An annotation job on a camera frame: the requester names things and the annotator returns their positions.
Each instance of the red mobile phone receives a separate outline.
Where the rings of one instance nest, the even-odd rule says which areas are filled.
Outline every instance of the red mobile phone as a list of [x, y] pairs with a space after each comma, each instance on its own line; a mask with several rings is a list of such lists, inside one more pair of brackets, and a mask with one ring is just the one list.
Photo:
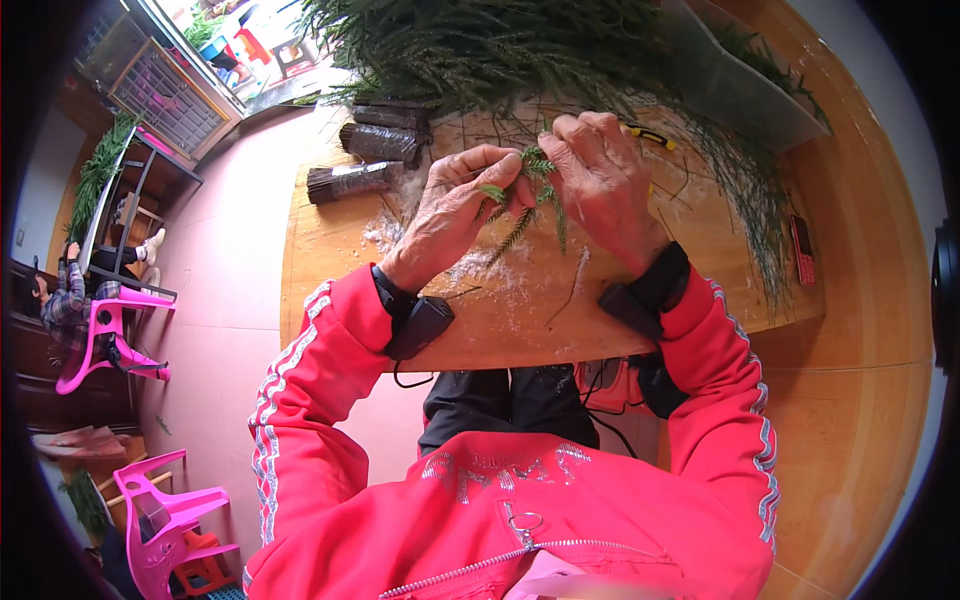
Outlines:
[[806, 221], [797, 215], [790, 215], [790, 232], [793, 234], [793, 249], [797, 254], [797, 271], [802, 285], [813, 285], [817, 276], [813, 269], [813, 248], [810, 246], [810, 234], [806, 230]]

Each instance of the wooden stick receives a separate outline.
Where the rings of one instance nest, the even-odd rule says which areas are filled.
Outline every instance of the wooden stick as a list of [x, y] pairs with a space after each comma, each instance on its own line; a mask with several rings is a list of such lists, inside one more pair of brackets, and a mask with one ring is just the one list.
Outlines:
[[[129, 462], [128, 465], [132, 465], [133, 463], [139, 463], [140, 461], [142, 461], [142, 460], [145, 459], [145, 458], [147, 458], [147, 453], [146, 453], [146, 452], [144, 452], [144, 453], [141, 454], [140, 456], [137, 456], [135, 459], [133, 459], [133, 461]], [[116, 483], [116, 481], [114, 481], [113, 477], [110, 477], [107, 481], [105, 481], [104, 483], [102, 483], [102, 484], [100, 484], [99, 486], [97, 486], [97, 492], [103, 492], [103, 490], [105, 490], [106, 488], [109, 488], [109, 487], [110, 487], [110, 484], [111, 484], [111, 483]]]
[[[167, 471], [167, 472], [163, 473], [162, 475], [160, 475], [159, 477], [154, 477], [153, 479], [151, 479], [151, 480], [150, 480], [150, 483], [156, 485], [156, 484], [160, 483], [161, 481], [166, 481], [167, 479], [170, 479], [170, 478], [173, 477], [173, 476], [174, 476], [173, 473], [171, 473], [170, 471]], [[107, 508], [116, 506], [117, 504], [120, 504], [121, 502], [123, 502], [123, 497], [124, 497], [123, 494], [120, 494], [120, 495], [118, 495], [117, 497], [111, 498], [110, 500], [108, 500], [108, 501], [107, 501]]]

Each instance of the pink jacket sleeve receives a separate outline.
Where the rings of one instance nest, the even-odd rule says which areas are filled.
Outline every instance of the pink jacket sleeve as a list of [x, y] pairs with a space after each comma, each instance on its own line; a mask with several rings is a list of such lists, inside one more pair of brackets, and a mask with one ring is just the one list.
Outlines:
[[248, 420], [264, 545], [367, 487], [367, 453], [333, 424], [386, 367], [391, 318], [369, 266], [323, 283], [303, 308], [300, 335], [267, 369]]
[[763, 416], [767, 386], [720, 286], [690, 270], [680, 304], [661, 319], [667, 370], [690, 394], [668, 421], [671, 472], [703, 482], [775, 550], [777, 437]]

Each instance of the black wristband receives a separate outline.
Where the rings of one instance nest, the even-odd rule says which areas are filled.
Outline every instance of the black wristband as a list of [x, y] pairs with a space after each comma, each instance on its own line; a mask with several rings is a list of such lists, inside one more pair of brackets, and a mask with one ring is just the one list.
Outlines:
[[660, 253], [647, 272], [628, 284], [630, 293], [651, 315], [672, 309], [684, 295], [690, 261], [677, 242]]
[[373, 265], [371, 273], [373, 273], [373, 285], [380, 297], [380, 303], [383, 304], [387, 314], [393, 317], [391, 329], [396, 334], [397, 330], [407, 322], [410, 311], [414, 309], [414, 305], [417, 303], [417, 296], [396, 287], [376, 265]]

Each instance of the wrist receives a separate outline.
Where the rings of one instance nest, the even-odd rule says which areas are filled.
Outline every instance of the wrist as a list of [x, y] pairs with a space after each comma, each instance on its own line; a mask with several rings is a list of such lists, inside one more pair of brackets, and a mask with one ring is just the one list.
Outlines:
[[404, 292], [416, 295], [423, 289], [423, 286], [430, 282], [430, 279], [424, 281], [417, 274], [417, 270], [409, 260], [410, 256], [411, 253], [408, 249], [401, 244], [397, 244], [376, 266], [396, 287]]
[[636, 244], [619, 256], [634, 277], [640, 277], [646, 273], [650, 265], [654, 264], [670, 245], [670, 238], [667, 237], [663, 226], [653, 218], [650, 221], [646, 230], [636, 237]]

